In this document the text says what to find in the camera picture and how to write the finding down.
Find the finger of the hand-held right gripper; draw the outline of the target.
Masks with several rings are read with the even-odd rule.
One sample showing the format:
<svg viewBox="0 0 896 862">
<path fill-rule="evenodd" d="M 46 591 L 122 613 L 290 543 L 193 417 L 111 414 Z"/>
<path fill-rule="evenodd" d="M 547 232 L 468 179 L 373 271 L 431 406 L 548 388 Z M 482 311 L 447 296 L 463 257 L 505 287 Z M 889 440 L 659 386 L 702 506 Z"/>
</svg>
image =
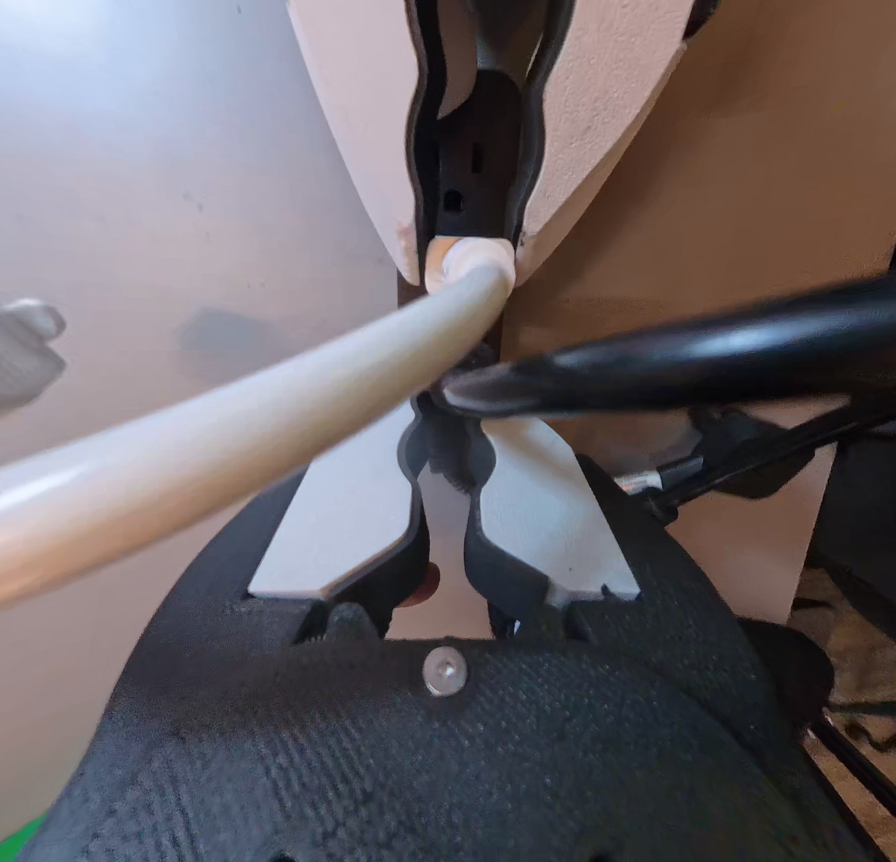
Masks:
<svg viewBox="0 0 896 862">
<path fill-rule="evenodd" d="M 517 240 L 529 279 L 584 215 L 686 49 L 695 0 L 572 0 L 535 91 L 534 181 Z"/>
<path fill-rule="evenodd" d="M 357 195 L 403 280 L 421 286 L 446 85 L 437 0 L 287 0 L 287 9 Z"/>
</svg>

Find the person's left hand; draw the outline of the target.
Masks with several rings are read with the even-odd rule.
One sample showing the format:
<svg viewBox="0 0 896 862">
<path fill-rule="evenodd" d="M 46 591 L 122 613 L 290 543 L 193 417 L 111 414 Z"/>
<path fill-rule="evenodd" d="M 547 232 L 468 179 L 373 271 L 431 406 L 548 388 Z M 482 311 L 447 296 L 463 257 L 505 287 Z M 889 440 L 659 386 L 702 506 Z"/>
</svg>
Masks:
<svg viewBox="0 0 896 862">
<path fill-rule="evenodd" d="M 439 567 L 435 563 L 429 562 L 420 585 L 399 606 L 402 609 L 409 609 L 426 602 L 437 592 L 440 582 Z"/>
</svg>

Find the green plastic bin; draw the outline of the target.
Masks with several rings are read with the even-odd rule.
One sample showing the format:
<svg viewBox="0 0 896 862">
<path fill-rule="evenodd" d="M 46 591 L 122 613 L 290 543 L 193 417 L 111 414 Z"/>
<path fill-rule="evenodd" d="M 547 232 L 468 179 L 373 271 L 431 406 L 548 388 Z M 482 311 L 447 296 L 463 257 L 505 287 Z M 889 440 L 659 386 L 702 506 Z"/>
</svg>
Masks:
<svg viewBox="0 0 896 862">
<path fill-rule="evenodd" d="M 15 834 L 11 834 L 2 840 L 0 846 L 1 861 L 15 861 L 28 841 L 39 831 L 46 817 L 46 812 L 40 814 L 38 817 L 25 823 Z"/>
</svg>

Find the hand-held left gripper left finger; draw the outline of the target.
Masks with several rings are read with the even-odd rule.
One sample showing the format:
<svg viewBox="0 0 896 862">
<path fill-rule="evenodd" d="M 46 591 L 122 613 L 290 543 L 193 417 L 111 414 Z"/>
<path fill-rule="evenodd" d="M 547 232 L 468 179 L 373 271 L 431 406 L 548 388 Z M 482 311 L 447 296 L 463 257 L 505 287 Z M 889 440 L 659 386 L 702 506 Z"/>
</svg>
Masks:
<svg viewBox="0 0 896 862">
<path fill-rule="evenodd" d="M 420 525 L 420 422 L 405 401 L 314 459 L 249 582 L 252 598 L 331 600 L 398 551 Z"/>
</svg>

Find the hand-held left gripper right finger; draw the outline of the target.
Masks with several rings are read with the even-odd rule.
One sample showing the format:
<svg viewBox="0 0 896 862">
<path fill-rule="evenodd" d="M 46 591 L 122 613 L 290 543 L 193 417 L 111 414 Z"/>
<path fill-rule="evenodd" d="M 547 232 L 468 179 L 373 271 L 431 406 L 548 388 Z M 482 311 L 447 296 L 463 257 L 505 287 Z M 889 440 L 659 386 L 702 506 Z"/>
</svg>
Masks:
<svg viewBox="0 0 896 862">
<path fill-rule="evenodd" d="M 565 609 L 640 587 L 574 451 L 544 421 L 473 428 L 464 566 L 499 609 Z"/>
</svg>

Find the black power strip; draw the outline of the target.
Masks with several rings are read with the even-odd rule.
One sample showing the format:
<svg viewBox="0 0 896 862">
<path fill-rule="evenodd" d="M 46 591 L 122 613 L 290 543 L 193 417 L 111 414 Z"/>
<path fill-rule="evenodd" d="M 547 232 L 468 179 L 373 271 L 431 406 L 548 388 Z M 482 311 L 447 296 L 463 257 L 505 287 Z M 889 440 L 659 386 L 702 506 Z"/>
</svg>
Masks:
<svg viewBox="0 0 896 862">
<path fill-rule="evenodd" d="M 434 166 L 434 224 L 446 240 L 433 238 L 428 243 L 428 292 L 442 290 L 446 257 L 442 248 L 454 243 L 450 229 L 466 229 L 469 216 L 474 227 L 502 228 L 511 185 L 519 171 L 521 113 L 521 91 L 509 76 L 482 70 L 476 73 L 467 100 L 435 123 L 427 152 Z M 470 468 L 469 428 L 474 421 L 443 409 L 431 393 L 422 394 L 420 407 L 431 472 L 470 495 L 475 479 Z M 687 414 L 698 436 L 693 450 L 668 464 L 618 476 L 616 483 L 628 495 L 651 497 L 717 466 L 730 470 L 736 453 L 750 450 L 752 445 L 767 453 L 773 440 L 788 433 L 739 408 L 696 407 Z"/>
</svg>

